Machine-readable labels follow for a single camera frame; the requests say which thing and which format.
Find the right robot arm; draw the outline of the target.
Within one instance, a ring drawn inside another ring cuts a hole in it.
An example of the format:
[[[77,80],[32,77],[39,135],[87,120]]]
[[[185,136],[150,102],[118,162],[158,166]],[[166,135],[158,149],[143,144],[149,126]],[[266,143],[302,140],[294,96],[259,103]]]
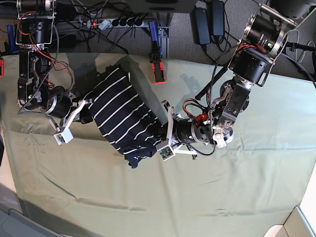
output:
[[[18,114],[40,114],[52,122],[57,131],[67,122],[92,122],[89,109],[82,101],[71,100],[70,89],[56,86],[49,74],[56,66],[69,71],[65,62],[51,56],[48,45],[58,35],[54,24],[54,0],[18,0],[16,43],[19,51],[19,79],[17,82]]]

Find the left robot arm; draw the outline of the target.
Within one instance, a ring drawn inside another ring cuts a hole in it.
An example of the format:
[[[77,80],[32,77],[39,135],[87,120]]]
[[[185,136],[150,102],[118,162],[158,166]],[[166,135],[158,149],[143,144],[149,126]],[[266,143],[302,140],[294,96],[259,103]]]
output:
[[[248,20],[233,58],[223,68],[233,72],[234,77],[222,84],[220,96],[211,99],[216,77],[213,74],[203,92],[207,96],[207,106],[201,105],[197,99],[183,103],[184,107],[193,105],[200,108],[200,115],[187,114],[188,117],[183,118],[166,100],[162,101],[167,110],[167,134],[166,140],[157,145],[157,151],[163,160],[176,154],[196,158],[200,151],[193,147],[194,143],[211,144],[214,149],[221,149],[233,140],[233,125],[249,104],[251,87],[263,87],[286,44],[284,21],[285,18],[275,9],[266,4],[259,6],[258,13]]]

